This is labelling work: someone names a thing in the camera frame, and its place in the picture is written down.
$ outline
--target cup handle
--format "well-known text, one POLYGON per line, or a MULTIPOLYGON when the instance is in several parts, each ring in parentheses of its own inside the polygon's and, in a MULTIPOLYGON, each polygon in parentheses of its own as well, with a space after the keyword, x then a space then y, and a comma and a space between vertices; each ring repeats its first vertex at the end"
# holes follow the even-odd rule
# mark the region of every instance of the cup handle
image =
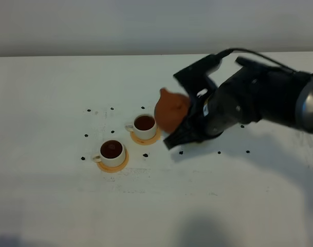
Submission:
POLYGON ((132 123, 130 123, 130 122, 125 124, 125 129, 128 130, 129 132, 134 131, 134 127, 133 127, 132 123))
POLYGON ((101 162, 100 154, 96 153, 95 155, 93 155, 93 161, 95 163, 101 162))

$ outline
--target black cable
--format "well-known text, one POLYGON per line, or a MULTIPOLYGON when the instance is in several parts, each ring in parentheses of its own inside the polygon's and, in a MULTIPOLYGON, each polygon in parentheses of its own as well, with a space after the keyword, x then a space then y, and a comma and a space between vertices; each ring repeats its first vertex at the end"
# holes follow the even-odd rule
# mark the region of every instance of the black cable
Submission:
POLYGON ((295 69, 290 68, 290 67, 286 66, 285 64, 280 63, 280 62, 278 62, 278 61, 276 61, 276 60, 274 60, 274 59, 272 59, 270 57, 262 55, 262 54, 260 54, 258 52, 253 51, 253 50, 244 49, 244 48, 230 48, 230 49, 226 49, 226 50, 223 50, 223 51, 219 52, 216 56, 218 56, 220 59, 222 59, 222 58, 228 56, 229 54, 231 54, 234 51, 243 51, 243 52, 246 52, 246 53, 251 53, 251 54, 254 54, 256 56, 262 57, 263 59, 266 59, 266 60, 268 60, 268 61, 270 61, 270 62, 272 62, 274 64, 277 64, 277 65, 279 65, 279 66, 281 66, 283 68, 286 68, 286 69, 294 71, 294 72, 296 71, 295 69))

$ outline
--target white teacup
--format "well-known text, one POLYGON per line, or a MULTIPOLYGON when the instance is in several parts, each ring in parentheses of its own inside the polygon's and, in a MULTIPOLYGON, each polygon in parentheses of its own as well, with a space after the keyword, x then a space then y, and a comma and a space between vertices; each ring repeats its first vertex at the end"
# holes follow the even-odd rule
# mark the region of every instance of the white teacup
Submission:
POLYGON ((107 140, 101 145, 99 152, 93 156, 94 162, 102 162, 105 166, 117 167, 125 160, 125 146, 118 140, 107 140))
POLYGON ((134 132, 141 140, 148 140, 156 135, 157 125, 154 117, 149 114, 142 114, 135 118, 133 122, 125 125, 126 130, 134 132))

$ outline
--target white table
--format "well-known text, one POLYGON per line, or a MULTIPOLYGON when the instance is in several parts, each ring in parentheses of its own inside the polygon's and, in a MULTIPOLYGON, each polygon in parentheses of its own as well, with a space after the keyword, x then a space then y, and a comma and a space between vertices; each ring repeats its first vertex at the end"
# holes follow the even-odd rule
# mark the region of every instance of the white table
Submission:
MULTIPOLYGON (((313 72, 313 52, 268 55, 313 72)), ((0 58, 0 246, 313 246, 312 135, 261 121, 167 151, 125 131, 201 57, 0 58), (130 154, 113 174, 90 160, 111 137, 130 154)))

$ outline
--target terracotta teapot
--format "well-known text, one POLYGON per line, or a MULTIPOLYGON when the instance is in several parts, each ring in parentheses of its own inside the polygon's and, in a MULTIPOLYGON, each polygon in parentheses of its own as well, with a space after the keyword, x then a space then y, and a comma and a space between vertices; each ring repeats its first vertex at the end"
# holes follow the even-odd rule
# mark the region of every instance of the terracotta teapot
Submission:
POLYGON ((189 97, 170 93, 165 88, 162 88, 160 93, 160 99, 154 109, 155 121, 162 130, 171 134, 187 115, 191 102, 189 97))

